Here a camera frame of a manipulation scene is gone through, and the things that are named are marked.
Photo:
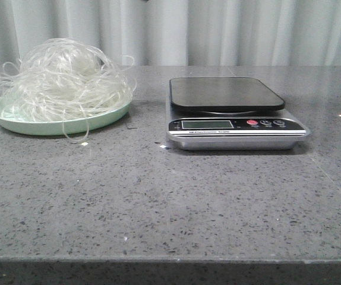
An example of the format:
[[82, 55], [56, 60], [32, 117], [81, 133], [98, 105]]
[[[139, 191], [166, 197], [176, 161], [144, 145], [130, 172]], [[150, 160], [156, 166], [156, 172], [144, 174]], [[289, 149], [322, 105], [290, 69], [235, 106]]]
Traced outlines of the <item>light green plastic plate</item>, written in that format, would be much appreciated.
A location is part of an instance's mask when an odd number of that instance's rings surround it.
[[23, 117], [23, 113], [11, 109], [7, 99], [0, 99], [0, 126], [26, 135], [54, 136], [64, 134], [78, 134], [102, 128], [121, 119], [130, 107], [130, 102], [122, 107], [89, 118], [72, 119], [67, 121], [30, 122]]

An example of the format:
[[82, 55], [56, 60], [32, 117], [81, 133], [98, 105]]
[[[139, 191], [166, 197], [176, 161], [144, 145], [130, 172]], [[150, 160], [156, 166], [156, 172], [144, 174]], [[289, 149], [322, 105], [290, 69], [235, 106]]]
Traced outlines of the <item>silver black kitchen scale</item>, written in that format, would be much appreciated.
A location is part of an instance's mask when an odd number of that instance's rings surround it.
[[285, 101], [250, 77], [169, 82], [166, 135], [183, 150], [288, 150], [310, 134]]

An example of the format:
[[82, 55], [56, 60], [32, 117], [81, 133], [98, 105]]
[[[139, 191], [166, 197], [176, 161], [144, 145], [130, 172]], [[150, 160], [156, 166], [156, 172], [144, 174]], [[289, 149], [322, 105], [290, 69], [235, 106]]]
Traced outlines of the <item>white pleated curtain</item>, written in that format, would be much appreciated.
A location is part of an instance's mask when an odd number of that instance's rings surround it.
[[341, 1], [0, 1], [0, 63], [55, 37], [122, 64], [341, 66]]

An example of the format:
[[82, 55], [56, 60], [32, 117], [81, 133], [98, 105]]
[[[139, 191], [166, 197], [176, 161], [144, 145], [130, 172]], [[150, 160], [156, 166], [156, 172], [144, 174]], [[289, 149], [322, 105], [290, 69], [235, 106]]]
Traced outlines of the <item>translucent white vermicelli bundle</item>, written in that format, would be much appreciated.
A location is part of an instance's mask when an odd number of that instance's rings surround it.
[[[94, 46], [49, 39], [23, 58], [3, 64], [0, 99], [7, 99], [30, 122], [87, 119], [132, 102], [137, 82], [126, 72]], [[62, 136], [84, 143], [89, 132]]]

